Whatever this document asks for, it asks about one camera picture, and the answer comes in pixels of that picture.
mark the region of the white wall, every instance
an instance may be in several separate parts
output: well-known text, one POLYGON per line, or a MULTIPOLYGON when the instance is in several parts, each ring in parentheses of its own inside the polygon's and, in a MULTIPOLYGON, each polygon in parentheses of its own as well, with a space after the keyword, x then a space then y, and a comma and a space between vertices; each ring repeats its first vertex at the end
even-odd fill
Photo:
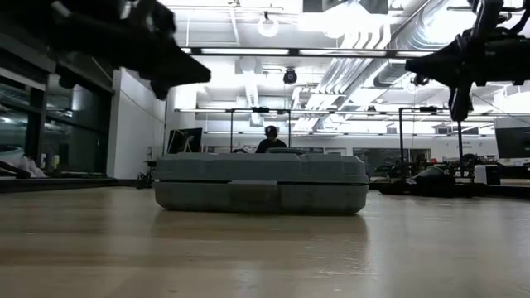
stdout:
POLYGON ((170 142, 171 130, 196 128, 195 113, 175 112, 176 108, 195 108, 197 104, 198 84, 174 87, 167 95, 166 105, 166 133, 164 136, 165 151, 170 142))
POLYGON ((124 69, 114 71, 113 88, 107 175, 136 179, 147 171, 149 147, 162 149, 166 102, 124 69))
MULTIPOLYGON (((280 136, 287 143, 287 136, 280 136)), ((264 139, 259 135, 234 135, 234 146, 257 145, 264 139)), ((498 155, 497 142, 494 137, 464 137, 463 147, 465 153, 475 153, 480 156, 498 155)), ((229 134, 205 134, 202 144, 206 146, 228 147, 230 145, 229 134)), ((293 137, 292 147, 328 147, 346 148, 348 155, 353 154, 354 148, 399 148, 399 137, 293 137)), ((442 161, 443 157, 458 157, 457 137, 405 137, 405 148, 431 149, 431 158, 442 161)))

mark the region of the person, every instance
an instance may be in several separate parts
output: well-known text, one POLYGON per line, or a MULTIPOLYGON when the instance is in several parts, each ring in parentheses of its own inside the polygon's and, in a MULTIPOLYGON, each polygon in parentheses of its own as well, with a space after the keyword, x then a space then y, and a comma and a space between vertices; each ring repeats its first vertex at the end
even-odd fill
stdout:
POLYGON ((256 153, 265 153, 268 148, 287 148, 287 145, 282 140, 277 139, 278 130, 275 126, 267 126, 265 128, 265 136, 267 138, 259 143, 256 153))

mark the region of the ceiling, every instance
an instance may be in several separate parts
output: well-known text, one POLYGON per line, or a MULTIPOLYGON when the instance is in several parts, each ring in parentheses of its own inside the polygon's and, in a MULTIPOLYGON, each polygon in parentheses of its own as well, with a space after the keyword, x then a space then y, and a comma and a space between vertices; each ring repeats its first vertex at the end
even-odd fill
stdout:
MULTIPOLYGON (((365 25, 356 22, 352 17, 345 16, 346 19, 340 20, 341 15, 337 14, 336 16, 339 18, 337 22, 340 25, 344 24, 343 27, 356 28, 354 31, 357 30, 353 33, 347 31, 342 35, 328 31, 330 26, 326 25, 326 23, 334 22, 333 18, 326 19, 322 16, 319 16, 320 18, 317 16, 316 19, 320 20, 319 26, 314 26, 315 24, 313 24, 312 27, 309 26, 311 28, 308 28, 308 20, 311 22, 311 18, 315 16, 301 13, 302 0, 241 0, 240 7, 231 7, 232 4, 229 4, 229 0, 195 0, 192 4, 190 1, 185 0, 161 0, 161 2, 165 3, 176 14, 178 32, 175 38, 182 47, 342 47, 365 49, 386 47, 398 50, 425 50, 417 48, 413 43, 409 45, 403 42, 409 41, 408 39, 410 38, 407 39, 405 37, 407 37, 407 34, 413 34, 423 20, 418 21, 419 17, 413 18, 402 31, 400 25, 426 3, 426 0, 397 0, 395 2, 389 0, 390 8, 398 7, 401 12, 393 11, 386 17, 385 22, 388 24, 388 32, 384 31, 384 26, 379 31, 373 28, 366 29, 365 25), (277 34, 272 37, 260 34, 258 29, 258 23, 263 18, 264 10, 270 11, 268 13, 269 18, 278 21, 277 34)), ((426 48, 428 50, 439 49, 451 42, 452 37, 469 27, 475 18, 470 12, 447 11, 448 5, 467 5, 465 0, 445 0, 432 4, 433 2, 437 1, 431 1, 423 10, 423 14, 426 16, 427 13, 432 12, 434 21, 429 22, 428 26, 422 27, 422 34, 430 34, 438 38, 435 38, 429 44, 430 47, 426 48)), ((514 16, 506 26, 512 26, 519 17, 517 15, 514 16)), ((266 29, 270 29, 270 25, 268 26, 264 25, 266 29)), ((245 75, 242 73, 239 57, 197 56, 196 59, 212 70, 211 82, 202 84, 199 87, 197 96, 197 106, 199 108, 233 108, 234 106, 248 108, 250 106, 265 106, 266 104, 269 108, 272 106, 293 108, 293 93, 296 92, 296 87, 307 87, 313 91, 322 91, 319 87, 324 86, 325 77, 329 75, 332 78, 330 81, 343 80, 344 89, 335 94, 335 96, 331 95, 331 100, 322 101, 321 97, 319 97, 322 105, 313 107, 313 109, 329 110, 337 108, 341 110, 347 108, 347 110, 364 111, 369 105, 377 105, 378 108, 388 111, 414 105, 436 105, 441 108, 449 98, 449 92, 443 85, 431 82, 427 86, 415 87, 410 83, 410 75, 404 72, 399 73, 398 79, 394 80, 387 88, 375 88, 373 84, 375 76, 388 69, 392 61, 307 57, 253 57, 256 64, 261 65, 261 67, 258 67, 254 72, 257 74, 255 86, 251 86, 253 92, 255 91, 255 94, 258 95, 258 101, 252 102, 245 100, 248 97, 250 87, 245 75), (348 73, 349 67, 352 68, 352 66, 357 68, 354 75, 348 73), (295 84, 284 84, 282 82, 283 74, 287 68, 294 68, 296 71, 298 81, 295 84)), ((505 92, 506 85, 508 83, 474 88, 472 92, 478 96, 474 100, 475 110, 494 110, 498 112, 498 110, 492 108, 491 104, 500 103, 499 94, 505 92)), ((331 89, 340 90, 339 85, 335 85, 331 89)), ((300 109, 311 106, 311 104, 308 104, 309 101, 318 98, 311 95, 314 94, 311 92, 301 93, 300 105, 295 108, 300 109)), ((228 115, 224 116, 224 118, 217 115, 216 118, 218 120, 229 119, 228 115)), ((244 122, 249 119, 249 117, 241 118, 241 116, 238 116, 238 118, 244 122)), ((330 122, 329 116, 323 115, 318 118, 330 122)), ((340 125, 335 125, 334 128, 340 130, 340 125)), ((311 125, 303 127, 303 129, 311 129, 311 125)))

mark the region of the metal pole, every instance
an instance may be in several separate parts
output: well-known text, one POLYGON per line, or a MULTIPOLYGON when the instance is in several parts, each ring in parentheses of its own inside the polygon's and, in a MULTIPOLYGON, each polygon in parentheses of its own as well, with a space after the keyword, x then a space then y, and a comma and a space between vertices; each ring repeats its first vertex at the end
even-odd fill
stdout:
POLYGON ((399 108, 399 151, 401 153, 401 176, 403 179, 406 178, 405 175, 405 150, 403 149, 403 109, 399 108))
POLYGON ((460 161, 460 178, 464 178, 464 148, 462 146, 462 124, 458 122, 458 155, 460 161))
POLYGON ((289 113, 289 148, 291 148, 291 111, 288 111, 289 113))
POLYGON ((234 144, 234 110, 230 110, 230 153, 232 153, 232 145, 234 144))

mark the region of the cable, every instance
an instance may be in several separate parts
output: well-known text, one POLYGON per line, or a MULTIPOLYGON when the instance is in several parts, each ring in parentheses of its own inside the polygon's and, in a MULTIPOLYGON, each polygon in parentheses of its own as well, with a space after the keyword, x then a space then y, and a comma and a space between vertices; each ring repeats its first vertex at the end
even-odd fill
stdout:
POLYGON ((489 106, 495 108, 496 110, 500 111, 501 113, 504 113, 504 114, 506 114, 507 116, 509 116, 509 117, 511 117, 511 118, 517 119, 517 120, 519 120, 519 121, 521 121, 521 122, 524 122, 524 123, 530 125, 530 122, 528 122, 528 121, 526 121, 526 120, 523 120, 523 119, 520 118, 520 117, 513 116, 512 114, 510 114, 510 113, 508 113, 508 112, 504 112, 502 109, 495 107, 494 104, 488 102, 488 101, 485 100, 485 99, 482 99, 479 95, 474 94, 474 93, 472 93, 471 95, 475 96, 477 99, 482 100, 483 102, 485 102, 485 103, 488 104, 489 106))

